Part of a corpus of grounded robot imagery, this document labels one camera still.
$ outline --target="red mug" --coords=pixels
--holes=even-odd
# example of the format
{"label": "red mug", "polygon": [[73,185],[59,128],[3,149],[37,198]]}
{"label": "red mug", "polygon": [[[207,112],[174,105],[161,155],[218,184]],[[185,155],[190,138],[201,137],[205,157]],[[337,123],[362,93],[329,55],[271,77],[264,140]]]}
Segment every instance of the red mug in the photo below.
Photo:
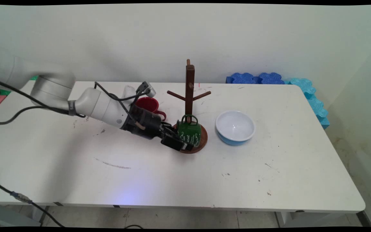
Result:
{"label": "red mug", "polygon": [[164,116],[163,121],[165,121],[167,117],[167,115],[164,112],[158,110],[159,106],[158,101],[152,97],[142,97],[136,101],[135,105],[137,107],[148,110],[151,113],[163,115]]}

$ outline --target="wooden mug tree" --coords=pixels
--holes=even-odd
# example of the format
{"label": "wooden mug tree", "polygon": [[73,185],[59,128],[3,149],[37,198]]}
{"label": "wooden mug tree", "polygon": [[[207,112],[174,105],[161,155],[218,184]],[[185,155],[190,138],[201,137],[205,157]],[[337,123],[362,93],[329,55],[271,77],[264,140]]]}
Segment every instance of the wooden mug tree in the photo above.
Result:
{"label": "wooden mug tree", "polygon": [[[208,92],[205,92],[204,94],[198,95],[197,97],[193,97],[194,95],[194,74],[195,74],[194,65],[190,64],[190,59],[187,59],[187,66],[185,67],[185,97],[180,96],[171,91],[167,91],[167,94],[170,94],[174,97],[177,97],[185,101],[185,114],[193,114],[193,101],[211,94],[211,91],[208,91]],[[191,117],[187,117],[187,122],[188,123],[191,122]],[[181,152],[188,153],[188,154],[196,153],[197,151],[200,151],[206,145],[207,139],[208,139],[207,131],[203,127],[203,125],[201,125],[200,145],[198,147],[193,147],[191,151],[181,150]]]}

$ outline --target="green object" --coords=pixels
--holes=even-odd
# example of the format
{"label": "green object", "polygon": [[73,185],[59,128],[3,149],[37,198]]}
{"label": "green object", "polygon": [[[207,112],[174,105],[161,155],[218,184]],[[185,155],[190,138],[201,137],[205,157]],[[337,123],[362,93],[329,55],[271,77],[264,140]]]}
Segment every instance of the green object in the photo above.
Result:
{"label": "green object", "polygon": [[[195,118],[196,122],[187,123],[184,118],[192,117]],[[198,123],[198,119],[192,114],[185,114],[181,118],[181,122],[177,120],[178,135],[183,141],[191,143],[194,147],[200,145],[201,140],[201,125]]]}
{"label": "green object", "polygon": [[[38,76],[36,75],[36,76],[31,77],[30,80],[35,81],[37,78],[38,78]],[[2,95],[2,96],[8,96],[10,94],[10,92],[11,91],[5,91],[5,90],[0,89],[0,95]]]}

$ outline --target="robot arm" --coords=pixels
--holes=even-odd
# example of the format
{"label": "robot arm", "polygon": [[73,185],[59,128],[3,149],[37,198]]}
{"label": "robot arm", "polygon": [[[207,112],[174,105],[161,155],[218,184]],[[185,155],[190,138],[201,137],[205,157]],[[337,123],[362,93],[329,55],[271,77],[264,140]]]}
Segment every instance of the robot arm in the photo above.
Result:
{"label": "robot arm", "polygon": [[[125,86],[121,99],[136,96],[127,100],[119,100],[106,91],[87,88],[80,98],[68,101],[75,84],[71,71],[57,64],[30,62],[0,49],[0,82],[20,89],[35,75],[39,78],[35,81],[31,96],[50,107],[67,110],[71,116],[83,114],[144,138],[160,137],[162,144],[175,150],[191,150],[193,147],[184,143],[176,130],[169,123],[161,121],[158,115],[135,105],[142,92],[149,97],[156,94],[148,82],[143,82],[137,90]],[[0,89],[9,90],[1,85]]]}

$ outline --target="blue bowl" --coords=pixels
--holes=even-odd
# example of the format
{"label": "blue bowl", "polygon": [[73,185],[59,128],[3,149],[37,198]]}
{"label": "blue bowl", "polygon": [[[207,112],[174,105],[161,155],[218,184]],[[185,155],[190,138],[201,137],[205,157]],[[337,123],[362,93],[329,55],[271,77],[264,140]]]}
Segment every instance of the blue bowl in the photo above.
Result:
{"label": "blue bowl", "polygon": [[252,138],[256,127],[246,114],[240,111],[226,111],[216,118],[215,130],[223,142],[236,146]]}
{"label": "blue bowl", "polygon": [[233,141],[233,140],[227,139],[227,138],[225,138],[224,136],[222,136],[222,135],[218,132],[218,130],[216,130],[216,132],[217,132],[217,135],[221,138],[221,140],[222,140],[223,142],[225,142],[226,144],[228,144],[228,145],[238,146],[238,145],[241,145],[241,144],[243,144],[243,143],[245,143],[245,142],[247,141],[247,140],[245,140],[245,141]]}

